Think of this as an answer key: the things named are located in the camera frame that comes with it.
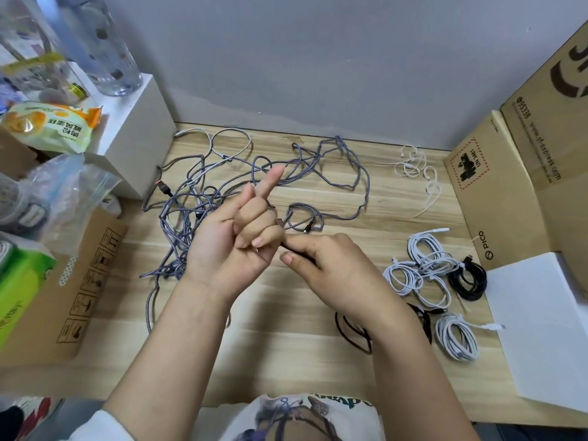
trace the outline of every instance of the sf express logo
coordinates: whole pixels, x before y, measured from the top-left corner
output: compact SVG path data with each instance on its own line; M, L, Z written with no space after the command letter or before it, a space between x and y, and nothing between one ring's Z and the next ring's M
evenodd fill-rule
M549 70L553 86L564 96L588 96L588 73L583 74L588 67L588 44L583 49L574 45L567 56L569 58L563 58Z

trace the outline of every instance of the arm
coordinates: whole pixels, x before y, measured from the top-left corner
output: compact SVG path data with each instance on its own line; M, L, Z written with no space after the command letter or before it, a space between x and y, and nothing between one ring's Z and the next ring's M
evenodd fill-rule
M282 261L331 308L373 338L378 410L388 439L479 441L419 319L378 268L344 234L287 236L316 260L285 252Z
M231 304L269 266L283 238L266 201L282 173L272 169L255 190L246 185L198 228L182 279L104 404L135 439L189 436Z

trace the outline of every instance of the person's left hand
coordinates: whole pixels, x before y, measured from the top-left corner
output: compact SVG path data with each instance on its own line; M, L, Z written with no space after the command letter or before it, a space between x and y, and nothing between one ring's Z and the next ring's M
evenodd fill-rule
M259 277L284 236L267 202L283 172L282 166L272 168L255 188L246 184L236 198L204 219L190 245L182 281L193 281L232 303Z

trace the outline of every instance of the fragile symbol on box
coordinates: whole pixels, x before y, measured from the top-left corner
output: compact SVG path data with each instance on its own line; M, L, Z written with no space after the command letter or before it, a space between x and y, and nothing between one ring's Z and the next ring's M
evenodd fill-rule
M92 258L91 266L104 272L108 272L112 259L114 259L114 255L112 253L99 247L94 254L94 257Z
M80 289L86 292L98 294L104 287L106 279L106 274L92 269L88 269L86 275L84 275L84 281L82 282L82 286L80 287Z
M114 230L111 228L107 228L104 235L102 235L102 239L100 240L100 245L109 249L110 251L116 252L116 248L121 243L122 237L118 235Z
M84 329L88 325L88 319L68 318L57 338L57 343L76 343L82 340Z
M78 292L70 310L72 316L90 317L94 304L98 299L94 296Z
M476 138L470 139L452 157L450 165L460 190L472 185L490 169Z

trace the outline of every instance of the brown cardboard box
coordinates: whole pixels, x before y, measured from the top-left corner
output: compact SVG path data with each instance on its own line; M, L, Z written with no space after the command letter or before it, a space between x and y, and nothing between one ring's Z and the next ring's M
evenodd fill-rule
M499 111L485 117L445 165L486 270L556 249Z
M501 111L549 232L588 290L588 23Z
M36 153L0 127L0 172L12 179L26 176L37 167Z
M75 262L57 255L55 269L4 347L0 366L51 363L77 354L127 227L98 207Z

